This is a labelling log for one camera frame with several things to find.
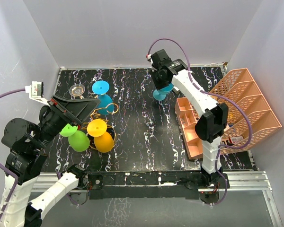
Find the teal wine glass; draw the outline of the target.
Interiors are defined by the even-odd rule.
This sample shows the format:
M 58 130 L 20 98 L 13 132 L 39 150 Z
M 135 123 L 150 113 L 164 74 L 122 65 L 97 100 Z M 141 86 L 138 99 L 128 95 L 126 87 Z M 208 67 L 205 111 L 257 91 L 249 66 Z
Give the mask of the teal wine glass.
M 169 84 L 168 86 L 159 89 L 159 90 L 154 90 L 153 91 L 153 98 L 156 99 L 157 101 L 162 101 L 166 98 L 166 95 L 170 93 L 170 91 L 173 89 L 174 85 Z

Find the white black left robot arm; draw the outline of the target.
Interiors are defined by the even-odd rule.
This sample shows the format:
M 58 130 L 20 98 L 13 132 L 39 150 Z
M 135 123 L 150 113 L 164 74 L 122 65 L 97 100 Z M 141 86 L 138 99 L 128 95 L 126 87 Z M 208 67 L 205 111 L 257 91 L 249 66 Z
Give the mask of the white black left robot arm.
M 39 227 L 60 199 L 75 188 L 87 186 L 86 170 L 74 164 L 41 196 L 29 200 L 48 157 L 44 149 L 67 124 L 81 126 L 99 104 L 95 98 L 71 100 L 54 95 L 40 109 L 39 124 L 22 118 L 8 122 L 1 139 L 10 148 L 10 154 L 3 168 L 0 227 Z

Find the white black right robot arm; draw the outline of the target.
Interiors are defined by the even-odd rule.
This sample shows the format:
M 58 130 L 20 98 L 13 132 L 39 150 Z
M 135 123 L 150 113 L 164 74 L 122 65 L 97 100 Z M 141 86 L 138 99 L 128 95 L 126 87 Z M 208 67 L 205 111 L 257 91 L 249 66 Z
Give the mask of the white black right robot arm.
M 208 188 L 218 183 L 221 175 L 220 146 L 227 126 L 228 106 L 218 103 L 192 78 L 189 67 L 181 60 L 172 60 L 165 50 L 147 54 L 151 77 L 157 90 L 172 84 L 188 99 L 198 114 L 195 133 L 202 141 L 202 184 Z

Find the yellow wine glass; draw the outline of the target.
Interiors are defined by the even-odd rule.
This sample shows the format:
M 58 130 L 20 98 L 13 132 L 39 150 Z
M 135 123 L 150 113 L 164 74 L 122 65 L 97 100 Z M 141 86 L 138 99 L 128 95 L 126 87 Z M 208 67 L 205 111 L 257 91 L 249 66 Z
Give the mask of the yellow wine glass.
M 91 147 L 101 153 L 108 153 L 114 147 L 114 139 L 107 132 L 107 123 L 101 119 L 92 120 L 87 125 L 88 135 L 92 138 Z

